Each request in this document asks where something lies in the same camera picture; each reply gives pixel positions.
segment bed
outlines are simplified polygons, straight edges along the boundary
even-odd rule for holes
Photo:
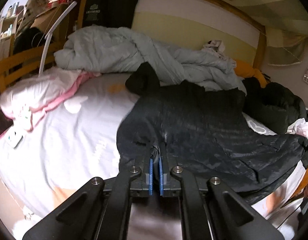
[[[210,39],[211,36],[202,39],[202,36],[197,33],[184,32],[181,38],[180,35],[175,35],[188,19],[184,19],[185,17],[180,15],[180,12],[168,15],[168,12],[162,12],[164,8],[149,8],[151,1],[143,0],[142,2],[140,0],[132,29],[160,41],[172,42],[180,46],[184,46],[190,37],[199,37],[200,40],[194,40],[193,44],[187,43],[189,49],[201,48],[203,43]],[[189,0],[189,2],[195,4],[198,1]],[[211,5],[203,2],[200,6]],[[164,22],[164,25],[159,27],[160,30],[153,29],[154,26],[147,24],[155,13],[161,14],[159,17],[156,16],[156,19],[160,18],[159,22]],[[175,23],[178,19],[175,17],[183,17],[179,25]],[[257,37],[253,40],[246,35],[241,35],[244,28],[232,34],[224,32],[226,28],[229,28],[228,26],[223,27],[222,31],[213,30],[211,32],[209,30],[212,27],[205,25],[207,24],[205,21],[206,19],[192,20],[191,24],[194,25],[200,22],[201,29],[197,29],[198,26],[196,26],[191,30],[212,33],[213,37],[222,35],[222,40],[229,44],[226,52],[231,57],[248,61],[251,65],[259,60],[257,57],[260,56],[257,55],[261,53],[261,45],[259,45],[261,39],[258,37],[262,36],[259,30],[248,26],[251,28],[252,36]],[[179,27],[173,33],[168,28],[171,22]],[[235,51],[235,46],[237,46],[235,42],[241,44],[243,51]],[[56,52],[62,47],[62,42],[53,43],[49,47],[49,52]],[[3,92],[8,85],[13,84],[25,73],[38,68],[39,60],[6,75],[8,69],[33,59],[41,53],[42,48],[35,48],[1,61],[0,91]],[[54,56],[50,55],[45,63],[52,62],[54,62]],[[11,148],[3,137],[0,139],[0,178],[9,190],[16,194],[36,215],[46,216],[90,178],[100,176],[108,179],[118,174],[120,155],[116,147],[116,131],[139,98],[126,90],[125,82],[129,76],[128,73],[107,73],[86,81],[73,97],[47,113],[33,132],[26,133],[15,149]],[[249,116],[244,117],[249,127],[255,132],[265,135],[274,134]],[[299,162],[288,179],[274,193],[257,202],[253,207],[265,218],[270,219],[293,195],[304,175],[305,169]],[[152,239],[164,239],[163,237],[181,239],[181,224],[177,212],[173,210],[173,205],[170,205],[169,214],[163,211],[154,213],[156,206],[162,208],[169,206],[169,203],[162,204],[157,198],[150,201],[152,202],[150,208],[146,207],[148,203],[133,205],[129,239],[144,239],[144,230],[152,232]],[[158,227],[161,228],[160,234],[155,232]]]

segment cable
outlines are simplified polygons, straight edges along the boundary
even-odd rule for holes
[[[295,211],[296,211],[297,209],[299,209],[301,205],[302,205],[302,204],[300,204],[291,214],[289,214],[289,216],[288,216],[287,218],[285,218],[284,221],[283,221],[278,227],[276,227],[276,229],[278,229],[283,223],[285,223],[285,221],[286,221],[292,214],[294,214]]]

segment screw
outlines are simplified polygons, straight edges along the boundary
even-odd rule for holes
[[[94,177],[94,178],[91,179],[91,183],[93,185],[98,185],[98,184],[101,183],[101,179],[99,177]]]
[[[181,166],[175,166],[175,167],[173,168],[173,172],[175,172],[175,173],[181,173],[181,172],[183,172],[183,168],[182,168]]]
[[[218,185],[220,183],[220,178],[212,177],[209,181],[214,185]]]
[[[136,166],[132,166],[130,168],[130,172],[131,173],[138,173],[140,171],[140,168],[139,167],[136,167]]]

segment bed sheet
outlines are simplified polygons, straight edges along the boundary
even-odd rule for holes
[[[0,140],[0,178],[36,215],[46,216],[92,177],[108,179],[118,174],[117,128],[139,98],[125,88],[129,76],[104,74],[87,81],[15,149]],[[275,134],[244,117],[255,132]],[[283,185],[253,207],[269,218],[290,198],[304,174],[300,162]],[[164,239],[163,235],[182,239],[179,216],[166,213],[158,198],[149,201],[150,206],[133,204],[128,239],[144,239],[152,231],[156,232],[151,239]]]

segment wooden bed frame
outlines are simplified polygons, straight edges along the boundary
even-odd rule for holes
[[[75,0],[80,4],[76,6],[70,14],[69,14],[69,24],[67,29],[67,35],[70,35],[73,32],[73,26],[77,21],[78,28],[82,27],[83,15],[84,15],[84,8],[86,4],[86,0]],[[237,9],[236,7],[222,1],[222,0],[205,0],[212,4],[215,4],[233,14],[240,17],[244,21],[248,22],[256,29],[260,31],[258,46],[256,50],[256,55],[254,58],[253,67],[259,69],[261,67],[262,61],[264,59],[265,49],[266,49],[266,35],[265,35],[265,26],[261,25],[259,22],[255,21],[249,15],[244,13],[243,11]],[[58,51],[63,48],[65,41],[52,43],[49,45],[48,48],[48,56],[46,57],[45,64],[53,63],[54,56],[53,52]],[[21,78],[27,73],[32,72],[33,70],[39,68],[40,65],[40,58],[43,52],[43,47],[37,47],[33,49],[26,50],[24,52],[15,54],[11,57],[5,58],[0,61],[0,92],[2,93],[8,85],[12,84],[18,78]],[[19,65],[23,64],[22,68],[11,72],[10,70]],[[299,185],[297,191],[294,195],[297,195],[301,192],[301,190],[308,184],[308,169],[306,171],[306,175]]]

